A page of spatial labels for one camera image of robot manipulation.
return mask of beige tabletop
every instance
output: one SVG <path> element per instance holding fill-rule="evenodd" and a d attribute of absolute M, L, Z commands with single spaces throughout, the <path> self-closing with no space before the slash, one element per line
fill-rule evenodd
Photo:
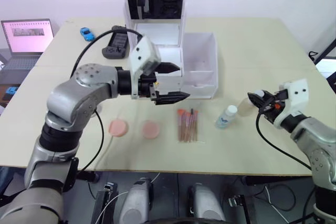
<path fill-rule="evenodd" d="M 79 34 L 82 26 L 97 35 L 121 19 L 80 18 L 66 22 L 39 59 L 37 66 L 12 98 L 0 117 L 0 165 L 26 166 L 34 142 L 40 134 L 51 90 L 69 78 L 72 65 L 87 45 Z M 186 31 L 213 31 L 218 43 L 219 89 L 211 100 L 186 100 L 178 104 L 155 106 L 149 100 L 119 96 L 102 102 L 101 117 L 106 137 L 101 155 L 89 167 L 97 170 L 145 170 L 253 175 L 309 175 L 300 164 L 277 152 L 257 134 L 254 114 L 237 116 L 230 127 L 220 130 L 214 122 L 230 104 L 238 105 L 246 93 L 256 89 L 278 90 L 280 83 L 307 78 L 310 100 L 306 115 L 329 126 L 336 125 L 336 99 L 323 76 L 317 71 L 293 37 L 275 19 L 204 18 L 187 21 Z M 107 60 L 98 41 L 81 63 L 95 62 L 123 66 L 125 60 Z M 176 110 L 200 111 L 198 143 L 177 140 Z M 108 126 L 115 118 L 128 122 L 123 137 L 111 139 Z M 146 140 L 141 135 L 145 120 L 157 121 L 160 135 Z M 308 162 L 285 130 L 277 130 L 265 119 L 260 121 L 264 135 L 275 145 Z M 77 153 L 83 167 L 97 151 L 101 139 L 97 118 L 85 128 Z"/>

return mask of black remote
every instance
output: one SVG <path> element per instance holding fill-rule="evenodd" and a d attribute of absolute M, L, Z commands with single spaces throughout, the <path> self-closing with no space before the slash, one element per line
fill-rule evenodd
<path fill-rule="evenodd" d="M 122 26 L 113 26 L 112 29 L 122 29 Z M 105 58 L 108 59 L 122 59 L 126 55 L 126 48 L 128 45 L 128 36 L 126 31 L 113 33 L 107 47 L 103 48 L 101 52 Z"/>

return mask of white drawer organizer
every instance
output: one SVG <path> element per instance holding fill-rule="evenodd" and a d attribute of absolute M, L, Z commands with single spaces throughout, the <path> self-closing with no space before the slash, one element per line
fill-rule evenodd
<path fill-rule="evenodd" d="M 184 8 L 185 0 L 125 0 L 126 27 L 148 36 L 162 62 L 180 67 L 180 71 L 156 74 L 161 94 L 181 90 L 190 98 L 210 99 L 218 88 L 216 39 L 213 33 L 184 33 Z M 133 49 L 137 37 L 128 36 Z"/>

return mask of laptop keyboard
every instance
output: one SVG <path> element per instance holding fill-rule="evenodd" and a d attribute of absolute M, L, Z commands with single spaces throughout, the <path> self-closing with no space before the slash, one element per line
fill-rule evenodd
<path fill-rule="evenodd" d="M 10 59 L 8 64 L 6 65 L 5 69 L 6 70 L 17 70 L 17 69 L 22 69 L 22 70 L 30 70 L 32 69 L 38 59 L 33 59 L 33 58 L 27 58 L 27 59 Z"/>

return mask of laptop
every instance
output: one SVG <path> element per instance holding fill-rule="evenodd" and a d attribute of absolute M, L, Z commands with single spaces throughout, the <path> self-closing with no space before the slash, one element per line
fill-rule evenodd
<path fill-rule="evenodd" d="M 54 34 L 50 19 L 2 20 L 12 57 L 0 71 L 0 84 L 21 84 Z"/>

